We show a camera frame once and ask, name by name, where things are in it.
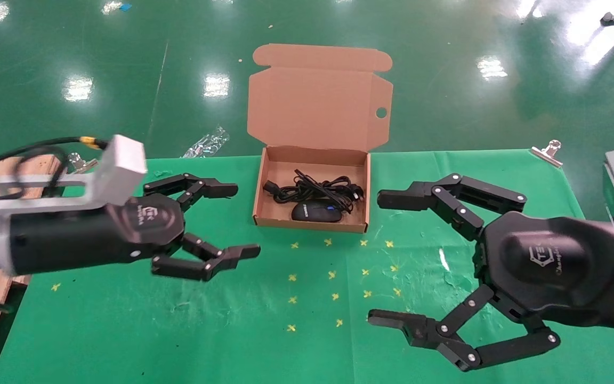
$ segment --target logo on robotic hand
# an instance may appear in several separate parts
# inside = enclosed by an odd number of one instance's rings
[[[546,267],[554,262],[553,251],[551,248],[544,248],[543,246],[531,246],[529,248],[529,260],[539,265],[540,267]]]
[[[144,221],[154,220],[158,216],[158,209],[156,207],[137,206],[136,209],[139,217],[139,226],[141,226]]]

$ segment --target metal clip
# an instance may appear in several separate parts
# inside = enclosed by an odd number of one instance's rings
[[[75,152],[68,155],[68,161],[70,161],[70,163],[75,168],[75,171],[73,173],[87,173],[92,170],[92,168],[94,168],[96,165],[98,165],[98,160],[96,160],[95,158],[90,161],[84,161],[80,157],[80,154]]]
[[[561,149],[561,142],[558,140],[551,140],[548,142],[548,146],[546,148],[539,149],[537,147],[532,147],[530,150],[534,155],[545,160],[551,165],[555,165],[556,168],[560,168],[563,163],[556,160],[553,156],[556,155],[556,152]]]

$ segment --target silver metal bracket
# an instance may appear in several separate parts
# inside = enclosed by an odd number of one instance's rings
[[[146,173],[143,144],[117,134],[103,151],[101,163],[93,173],[66,174],[59,179],[59,187],[84,187],[83,195],[0,200],[0,214],[81,211],[106,204],[121,206],[132,197]],[[50,175],[22,175],[20,182],[27,188],[37,188],[46,187],[50,179]],[[8,194],[14,187],[10,175],[0,177],[2,194]]]
[[[548,162],[551,165],[555,165],[556,168],[560,168],[563,163],[556,160],[554,155],[556,152],[561,149],[561,142],[558,140],[551,140],[548,142],[548,146],[546,148],[539,149],[537,147],[532,147],[531,153],[536,155],[541,160]]]

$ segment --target green tablecloth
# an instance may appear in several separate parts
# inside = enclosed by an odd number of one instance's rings
[[[408,347],[400,331],[368,325],[371,308],[445,315],[476,287],[473,245],[433,212],[375,203],[364,235],[258,228],[258,163],[153,160],[146,180],[191,172],[238,183],[233,199],[200,200],[187,229],[218,246],[260,243],[258,258],[207,284],[151,277],[147,261],[37,275],[0,357],[0,383],[614,382],[614,330],[551,324],[556,350],[465,374]],[[374,154],[370,194],[450,172],[526,194],[531,216],[581,217],[563,172],[524,150]],[[492,308],[461,333],[476,346],[522,334]]]

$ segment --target yellow cable connector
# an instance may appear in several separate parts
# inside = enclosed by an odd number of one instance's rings
[[[98,145],[96,145],[96,138],[92,138],[91,136],[80,136],[80,142],[89,148],[93,148],[95,150],[100,149]]]

